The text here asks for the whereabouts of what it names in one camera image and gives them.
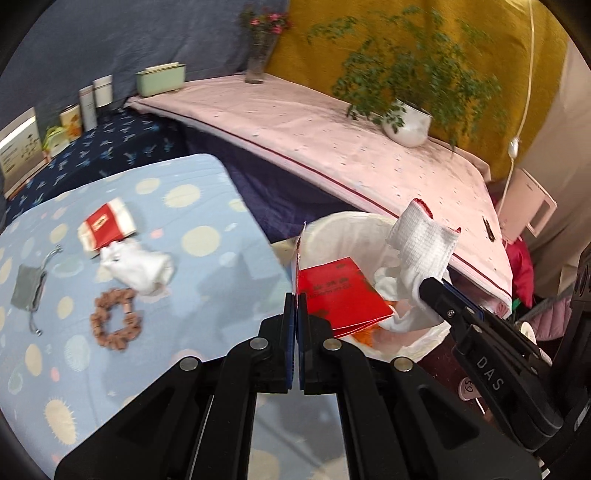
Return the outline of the orange trash piece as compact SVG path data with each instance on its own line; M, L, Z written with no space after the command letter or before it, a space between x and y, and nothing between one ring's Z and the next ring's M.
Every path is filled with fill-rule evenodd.
M373 348L380 331L381 327L378 324L374 324L356 331L352 334L352 337L363 345Z

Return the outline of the red and white paper cup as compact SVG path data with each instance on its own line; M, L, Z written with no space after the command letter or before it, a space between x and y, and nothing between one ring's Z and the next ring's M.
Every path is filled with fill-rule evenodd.
M103 204L77 229L83 250L91 256L96 256L103 247L109 246L112 242L122 241L135 233L135 222L120 198Z

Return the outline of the red booklet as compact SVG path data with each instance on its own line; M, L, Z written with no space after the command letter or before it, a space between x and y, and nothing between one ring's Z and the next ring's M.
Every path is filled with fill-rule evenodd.
M393 314L351 257L298 270L297 293L304 294L308 314L327 320L335 337L372 327Z

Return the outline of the white product box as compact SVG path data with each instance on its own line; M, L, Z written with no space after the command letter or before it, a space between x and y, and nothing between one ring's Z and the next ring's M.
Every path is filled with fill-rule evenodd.
M3 193L9 199L46 164L33 107L1 130L0 148Z

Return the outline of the white towel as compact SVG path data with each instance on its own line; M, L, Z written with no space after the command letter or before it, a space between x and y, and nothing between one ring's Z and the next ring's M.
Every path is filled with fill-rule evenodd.
M170 255L147 251L130 238L101 248L99 256L101 267L141 295L154 294L165 287L174 274Z

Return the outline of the glass vase with pink flowers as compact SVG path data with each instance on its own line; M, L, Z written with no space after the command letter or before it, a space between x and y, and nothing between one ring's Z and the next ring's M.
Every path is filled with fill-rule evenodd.
M264 82L264 69L280 35L290 29L287 12L256 9L246 6L240 13L242 27L249 34L249 58L245 70L245 83L257 85Z

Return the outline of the navy patterned cloth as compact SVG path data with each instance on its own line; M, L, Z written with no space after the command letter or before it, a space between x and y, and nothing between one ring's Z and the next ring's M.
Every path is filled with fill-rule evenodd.
M132 109L83 134L49 161L16 196L4 202L4 227L64 192L128 169L188 154L184 128L173 120Z

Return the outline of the pink dotted scrunchie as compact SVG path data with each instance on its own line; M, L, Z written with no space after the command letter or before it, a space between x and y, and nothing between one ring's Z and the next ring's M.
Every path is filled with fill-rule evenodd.
M89 317L91 333L96 343L113 351L124 351L142 331L142 317L134 310L136 291L113 288L94 300Z

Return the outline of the small green packet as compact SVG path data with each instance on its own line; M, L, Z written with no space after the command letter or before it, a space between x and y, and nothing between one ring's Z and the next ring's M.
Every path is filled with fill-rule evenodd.
M42 148L49 158L54 158L64 151L70 144L66 130L54 126L47 129Z

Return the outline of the tall white bottle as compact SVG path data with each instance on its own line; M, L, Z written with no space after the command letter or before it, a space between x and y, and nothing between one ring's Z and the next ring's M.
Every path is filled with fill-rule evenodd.
M94 102L94 90L91 85L79 90L79 107L84 130L91 131L97 127L97 115Z

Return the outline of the mint green tissue box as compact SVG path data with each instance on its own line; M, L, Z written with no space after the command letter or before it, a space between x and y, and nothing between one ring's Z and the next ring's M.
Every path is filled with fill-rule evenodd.
M136 90L141 97L175 91L185 83L185 65L179 62L146 67L136 73Z

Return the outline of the green plant in white pot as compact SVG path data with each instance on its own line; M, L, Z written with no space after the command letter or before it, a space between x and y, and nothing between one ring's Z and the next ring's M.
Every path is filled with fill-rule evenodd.
M416 109L456 146L477 138L483 121L505 130L507 113L500 80L472 62L491 37L465 21L449 33L447 24L438 10L410 5L318 23L307 39L348 49L332 95L346 102L349 118L400 131L404 114Z

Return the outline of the pink cloth covered bench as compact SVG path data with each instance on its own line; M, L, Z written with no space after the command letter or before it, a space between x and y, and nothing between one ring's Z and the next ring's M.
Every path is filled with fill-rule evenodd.
M497 214L483 176L460 154L433 141L403 147L346 118L345 102L274 76L259 85L239 75L196 80L126 105L221 138L366 212L399 217L423 200L436 221L461 231L451 266L490 310L510 315L513 274Z

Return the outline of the trash bin with white bag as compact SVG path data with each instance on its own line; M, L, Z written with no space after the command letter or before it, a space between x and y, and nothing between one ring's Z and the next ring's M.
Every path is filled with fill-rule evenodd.
M301 256L301 268L351 257L369 283L375 284L374 275L379 268L399 264L398 252L387 245L395 223L395 218L379 214L339 212L308 224L303 239L280 240L271 248L284 267L290 266L296 255ZM370 358L391 361L406 356L419 362L444 342L450 329L446 322L404 334L381 328L373 348L356 341L352 334L341 339L361 348Z

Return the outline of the pink white appliance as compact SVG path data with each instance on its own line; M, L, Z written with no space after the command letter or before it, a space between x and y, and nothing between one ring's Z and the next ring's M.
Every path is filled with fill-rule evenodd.
M497 206L502 238L512 244L524 231L537 238L556 209L557 203L547 190L527 170L516 169Z

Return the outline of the light blue planet tablecloth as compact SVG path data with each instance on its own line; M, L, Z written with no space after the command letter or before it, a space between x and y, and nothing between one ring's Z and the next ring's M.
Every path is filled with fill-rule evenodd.
M118 282L88 256L81 222L120 198L143 249L170 255L174 274L134 299L142 331L124 351L91 333L94 300ZM47 264L32 334L10 303L20 265ZM1 410L46 475L171 365L186 355L224 355L283 310L290 291L262 229L221 161L190 155L135 168L32 208L1 236Z

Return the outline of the white waffle cloth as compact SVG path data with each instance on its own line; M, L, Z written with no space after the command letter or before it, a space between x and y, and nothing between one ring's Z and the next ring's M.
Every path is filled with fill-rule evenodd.
M428 278L442 280L458 243L461 230L439 224L428 205L415 198L394 224L387 245L398 252L399 264L381 267L375 289L390 302L410 306L404 314L394 311L380 327L397 334L435 327L442 319L420 298L419 288Z

